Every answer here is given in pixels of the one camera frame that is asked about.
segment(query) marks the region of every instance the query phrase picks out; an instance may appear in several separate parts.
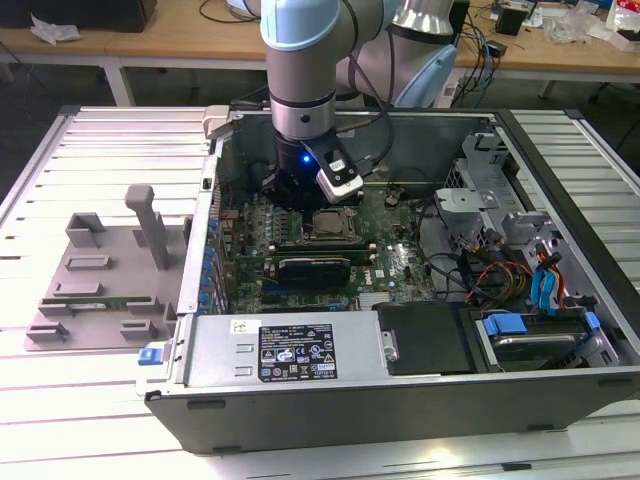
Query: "slatted metal surface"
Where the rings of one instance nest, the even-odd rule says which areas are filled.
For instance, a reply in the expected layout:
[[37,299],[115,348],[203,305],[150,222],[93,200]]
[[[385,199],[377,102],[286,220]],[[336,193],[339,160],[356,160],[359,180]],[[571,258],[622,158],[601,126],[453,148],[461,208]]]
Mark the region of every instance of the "slatted metal surface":
[[[584,121],[560,111],[517,111],[536,145],[622,271],[640,291],[640,182]],[[524,174],[522,186],[544,208]]]
[[[133,225],[121,208],[126,184],[149,178],[165,223],[179,224],[193,212],[207,151],[202,114],[84,109],[60,122],[35,175],[23,179],[25,188],[0,226],[0,478],[591,479],[640,472],[637,400],[612,405],[566,432],[195,457],[136,395],[136,352],[25,352],[24,329],[66,246],[70,213],[95,209],[108,225]],[[135,135],[124,125],[135,125]],[[121,138],[132,148],[121,148]],[[505,472],[507,462],[529,463],[532,470]]]

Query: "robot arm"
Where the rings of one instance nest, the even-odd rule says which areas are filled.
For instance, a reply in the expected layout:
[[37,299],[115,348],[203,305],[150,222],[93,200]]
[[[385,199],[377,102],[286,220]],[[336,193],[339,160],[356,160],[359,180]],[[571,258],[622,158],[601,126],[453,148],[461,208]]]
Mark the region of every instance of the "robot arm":
[[[263,192],[283,208],[312,211],[325,198],[338,203],[363,186],[334,128],[337,92],[372,93],[355,74],[351,54],[378,92],[395,84],[391,100],[401,106],[431,103],[453,66],[455,48],[442,48],[453,33],[453,0],[404,0],[400,8],[398,0],[228,1],[261,14],[277,152]],[[387,35],[379,35],[390,25],[393,79]]]
[[337,203],[362,188],[334,129],[336,66],[383,31],[396,7],[396,0],[262,1],[277,150],[263,190],[276,203],[313,210],[325,197]]

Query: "power supply label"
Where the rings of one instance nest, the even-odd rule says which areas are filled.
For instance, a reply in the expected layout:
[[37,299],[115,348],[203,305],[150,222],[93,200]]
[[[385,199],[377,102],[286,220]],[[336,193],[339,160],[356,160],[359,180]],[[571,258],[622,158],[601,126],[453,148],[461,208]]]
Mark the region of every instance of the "power supply label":
[[260,327],[259,347],[263,382],[338,378],[331,325]]

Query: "table leg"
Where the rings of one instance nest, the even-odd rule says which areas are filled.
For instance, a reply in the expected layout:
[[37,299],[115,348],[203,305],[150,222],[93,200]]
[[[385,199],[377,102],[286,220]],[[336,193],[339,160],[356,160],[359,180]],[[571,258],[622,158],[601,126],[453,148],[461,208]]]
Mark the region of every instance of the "table leg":
[[0,63],[0,84],[8,85],[15,81],[15,77],[8,63]]
[[118,107],[135,107],[136,101],[131,93],[131,86],[124,67],[114,64],[104,65],[102,68],[104,68],[104,73],[107,75],[107,81],[111,87],[116,105]]
[[195,68],[190,68],[189,72],[189,85],[191,86],[191,90],[198,90],[200,88],[200,80],[198,79],[198,70]]
[[544,82],[544,85],[542,85],[542,88],[538,92],[538,97],[542,99],[547,98],[551,93],[551,90],[553,90],[553,87],[556,86],[556,83],[557,82],[555,80],[547,80],[546,82]]
[[464,68],[454,68],[451,70],[449,78],[447,78],[442,90],[440,90],[440,93],[433,102],[435,108],[451,108],[456,90],[458,89],[460,80],[464,78],[465,73],[466,70]]

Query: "blue latch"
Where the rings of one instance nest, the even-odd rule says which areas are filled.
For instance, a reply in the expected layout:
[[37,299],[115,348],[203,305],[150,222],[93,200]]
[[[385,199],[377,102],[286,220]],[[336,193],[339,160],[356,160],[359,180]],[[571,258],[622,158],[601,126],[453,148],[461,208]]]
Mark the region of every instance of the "blue latch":
[[489,336],[506,333],[527,333],[527,326],[519,313],[494,313],[483,320]]
[[138,365],[148,367],[150,365],[162,365],[161,348],[143,348],[138,354]]
[[598,317],[596,317],[595,313],[587,312],[585,314],[585,320],[587,321],[587,325],[589,325],[589,328],[592,332],[600,328],[600,320],[598,320]]

